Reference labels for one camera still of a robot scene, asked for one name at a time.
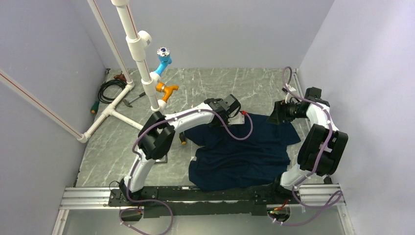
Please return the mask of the navy blue t-shirt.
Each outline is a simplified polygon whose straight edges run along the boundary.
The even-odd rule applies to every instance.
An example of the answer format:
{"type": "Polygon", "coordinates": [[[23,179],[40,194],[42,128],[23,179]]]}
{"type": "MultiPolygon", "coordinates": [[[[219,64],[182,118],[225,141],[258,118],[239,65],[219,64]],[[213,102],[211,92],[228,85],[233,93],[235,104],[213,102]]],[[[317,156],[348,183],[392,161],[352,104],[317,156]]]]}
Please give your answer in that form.
{"type": "Polygon", "coordinates": [[[287,170],[289,145],[300,142],[290,123],[275,125],[250,114],[245,124],[199,125],[184,132],[199,148],[188,167],[190,182],[204,191],[247,188],[272,183],[287,170]]]}

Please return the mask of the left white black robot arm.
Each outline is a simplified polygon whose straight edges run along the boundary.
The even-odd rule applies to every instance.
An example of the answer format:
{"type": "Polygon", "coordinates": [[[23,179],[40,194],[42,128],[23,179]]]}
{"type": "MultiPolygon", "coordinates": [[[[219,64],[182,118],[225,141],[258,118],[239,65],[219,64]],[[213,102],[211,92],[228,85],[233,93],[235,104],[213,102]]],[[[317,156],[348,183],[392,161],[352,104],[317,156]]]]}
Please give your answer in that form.
{"type": "Polygon", "coordinates": [[[128,175],[119,183],[121,199],[129,206],[140,201],[151,168],[156,160],[167,155],[174,138],[180,133],[203,124],[228,127],[243,123],[241,104],[232,94],[224,99],[209,98],[193,108],[174,114],[154,112],[132,147],[136,159],[128,175]]]}

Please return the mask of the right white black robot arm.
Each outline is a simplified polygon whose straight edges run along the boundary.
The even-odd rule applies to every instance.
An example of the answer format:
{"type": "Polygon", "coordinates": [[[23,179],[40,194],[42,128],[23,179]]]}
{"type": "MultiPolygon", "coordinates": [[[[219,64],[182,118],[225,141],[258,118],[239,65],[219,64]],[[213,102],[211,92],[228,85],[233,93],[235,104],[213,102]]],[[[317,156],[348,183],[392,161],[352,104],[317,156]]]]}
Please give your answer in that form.
{"type": "Polygon", "coordinates": [[[309,120],[311,128],[297,156],[296,164],[278,178],[279,185],[270,189],[270,198],[282,203],[288,190],[297,190],[308,177],[333,174],[340,162],[348,141],[330,115],[329,102],[321,98],[321,89],[308,88],[300,102],[279,100],[267,121],[272,124],[289,123],[297,118],[309,120]]]}

